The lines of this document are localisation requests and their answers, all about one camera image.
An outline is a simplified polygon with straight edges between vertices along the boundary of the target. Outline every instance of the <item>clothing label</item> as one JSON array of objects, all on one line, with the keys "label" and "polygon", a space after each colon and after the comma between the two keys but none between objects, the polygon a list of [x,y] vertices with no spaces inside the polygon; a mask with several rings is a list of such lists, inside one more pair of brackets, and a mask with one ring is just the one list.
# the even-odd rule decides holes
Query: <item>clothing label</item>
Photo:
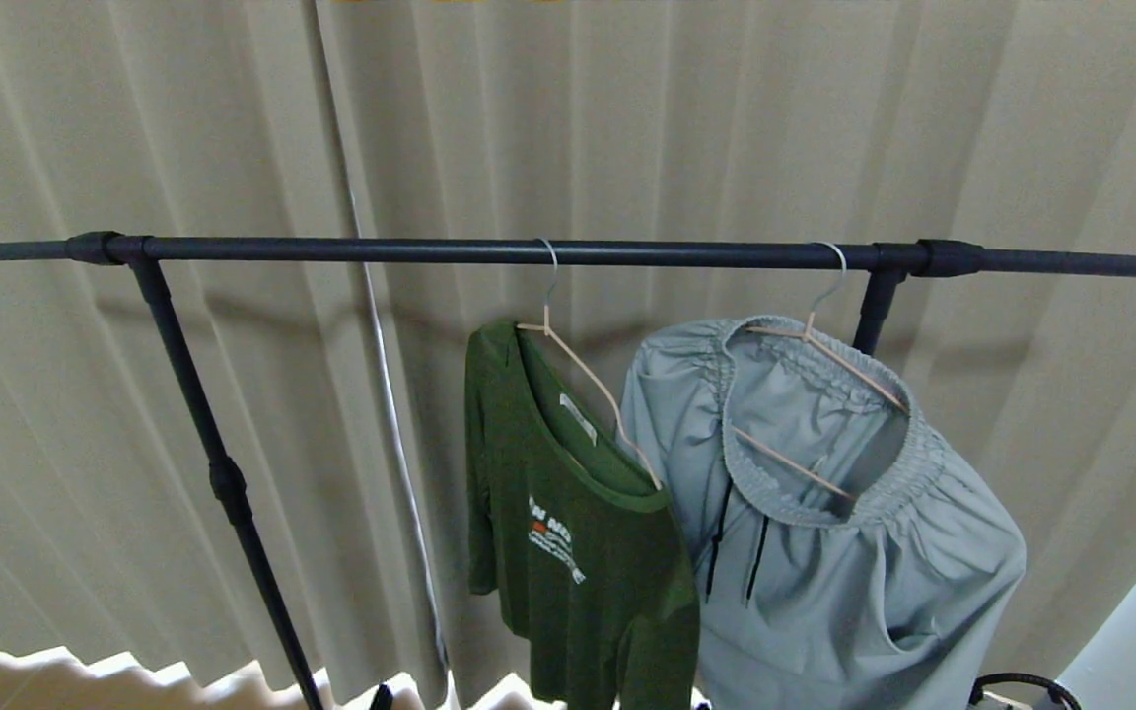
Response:
[{"label": "clothing label", "polygon": [[586,416],[580,414],[580,409],[577,409],[576,404],[568,399],[568,395],[563,392],[559,393],[559,404],[562,404],[565,409],[568,409],[568,414],[571,415],[574,419],[577,419],[577,424],[580,424],[580,428],[586,431],[586,436],[590,437],[591,444],[599,445],[599,432],[594,431],[594,424],[586,420]]},{"label": "clothing label", "polygon": [[580,567],[571,558],[571,532],[568,532],[568,526],[556,520],[554,516],[546,516],[546,509],[537,504],[532,495],[528,496],[528,517],[532,518],[528,542],[567,565],[574,583],[586,580],[586,575],[582,574]]}]

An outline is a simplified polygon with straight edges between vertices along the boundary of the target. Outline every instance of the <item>clothes rack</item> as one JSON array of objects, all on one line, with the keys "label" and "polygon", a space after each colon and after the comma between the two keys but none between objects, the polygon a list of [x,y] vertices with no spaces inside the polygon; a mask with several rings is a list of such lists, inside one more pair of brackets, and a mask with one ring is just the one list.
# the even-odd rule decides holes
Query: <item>clothes rack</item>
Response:
[{"label": "clothes rack", "polygon": [[[565,266],[684,266],[684,268],[840,269],[840,258],[817,243],[560,242]],[[847,269],[870,272],[853,348],[874,354],[897,286],[907,277],[947,278],[982,272],[1089,274],[1136,278],[1136,257],[1072,251],[988,249],[977,243],[930,239],[916,243],[841,245]],[[257,523],[243,473],[226,451],[195,370],[169,286],[164,260],[423,262],[423,265],[545,265],[536,240],[154,237],[95,231],[51,242],[0,243],[0,261],[75,260],[128,266],[139,281],[170,367],[208,458],[212,494],[224,507],[257,580],[266,611],[310,710],[324,710],[301,641],[287,613]]]}]

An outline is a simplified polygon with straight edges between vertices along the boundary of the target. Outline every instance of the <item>green shirt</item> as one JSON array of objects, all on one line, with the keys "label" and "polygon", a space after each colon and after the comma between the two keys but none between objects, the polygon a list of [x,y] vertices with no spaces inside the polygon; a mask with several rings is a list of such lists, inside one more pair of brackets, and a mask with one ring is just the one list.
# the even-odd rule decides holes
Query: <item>green shirt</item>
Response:
[{"label": "green shirt", "polygon": [[510,320],[467,344],[469,586],[499,590],[531,686],[571,710],[685,710],[699,602],[667,491]]}]

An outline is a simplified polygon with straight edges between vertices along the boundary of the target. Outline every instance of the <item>metal hook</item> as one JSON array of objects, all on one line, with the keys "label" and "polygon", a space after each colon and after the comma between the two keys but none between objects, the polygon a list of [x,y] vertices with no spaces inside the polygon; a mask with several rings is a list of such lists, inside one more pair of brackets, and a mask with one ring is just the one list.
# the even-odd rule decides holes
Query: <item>metal hook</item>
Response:
[{"label": "metal hook", "polygon": [[833,295],[835,292],[840,291],[840,286],[843,286],[844,284],[844,277],[847,277],[849,275],[849,260],[844,258],[844,252],[840,251],[838,247],[835,247],[834,243],[829,242],[815,242],[815,243],[821,243],[821,245],[824,247],[829,247],[835,252],[835,256],[840,257],[840,278],[835,279],[835,283],[833,284],[832,287],[827,289],[824,293],[821,293],[821,295],[818,295],[818,298],[815,298],[815,300],[812,300],[812,306],[809,307],[809,314],[811,315],[817,314],[818,306],[820,306],[821,302],[824,302],[827,296]]},{"label": "metal hook", "polygon": [[556,292],[556,286],[559,284],[559,256],[556,254],[556,248],[550,245],[550,240],[537,237],[537,242],[545,243],[546,249],[550,249],[550,262],[556,268],[553,277],[550,277],[550,287],[546,287],[546,295],[542,298],[542,308],[550,309],[550,295]]}]

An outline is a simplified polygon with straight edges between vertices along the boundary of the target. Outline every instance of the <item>beige curtain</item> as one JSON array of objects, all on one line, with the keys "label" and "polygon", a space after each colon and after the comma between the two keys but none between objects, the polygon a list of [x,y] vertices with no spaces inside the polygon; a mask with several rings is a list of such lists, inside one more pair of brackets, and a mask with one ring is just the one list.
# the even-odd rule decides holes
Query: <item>beige curtain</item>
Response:
[{"label": "beige curtain", "polygon": [[[0,3],[0,239],[87,228],[1136,252],[1136,0]],[[441,683],[424,567],[460,696],[523,669],[466,594],[461,352],[549,270],[167,266],[337,691]],[[618,387],[826,278],[567,269],[556,318]],[[1136,281],[913,279],[878,354],[1028,537],[986,669],[1055,675],[1136,579]],[[0,648],[60,642],[287,679],[130,275],[0,266]]]}]

